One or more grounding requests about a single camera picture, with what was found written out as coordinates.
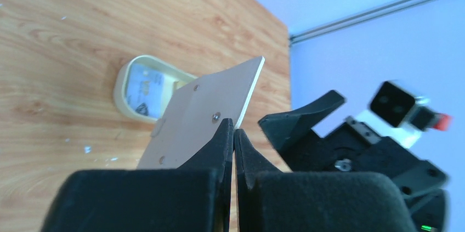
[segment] camera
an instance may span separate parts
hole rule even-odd
[[[427,110],[421,109],[421,107],[428,102],[427,97],[401,81],[385,81],[371,101],[370,110],[392,127],[397,128],[404,122],[414,121],[419,112],[422,113],[420,114],[422,116],[427,115],[423,114]],[[435,115],[432,111],[427,113],[431,117]]]

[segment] label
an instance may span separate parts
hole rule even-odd
[[[128,105],[141,115],[160,118],[164,82],[163,73],[141,64],[132,64],[126,90]]]

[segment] wall trim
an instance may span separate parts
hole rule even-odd
[[[343,28],[351,27],[353,25],[360,24],[369,20],[373,20],[388,14],[392,14],[401,10],[405,10],[420,4],[431,2],[433,0],[397,0],[391,3],[375,7],[340,20],[329,22],[321,26],[317,26],[313,29],[298,33],[296,35],[290,35],[290,46],[293,44],[303,42],[317,36],[321,36],[330,32],[334,32]]]

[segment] beige plastic plate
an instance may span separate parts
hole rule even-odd
[[[181,166],[210,141],[224,118],[240,127],[264,62],[259,56],[175,91],[137,169]]]

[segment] black foam pad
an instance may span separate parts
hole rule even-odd
[[[379,173],[262,173],[252,193],[249,231],[416,231],[399,189]]]
[[[89,170],[68,177],[42,232],[214,231],[214,170]]]

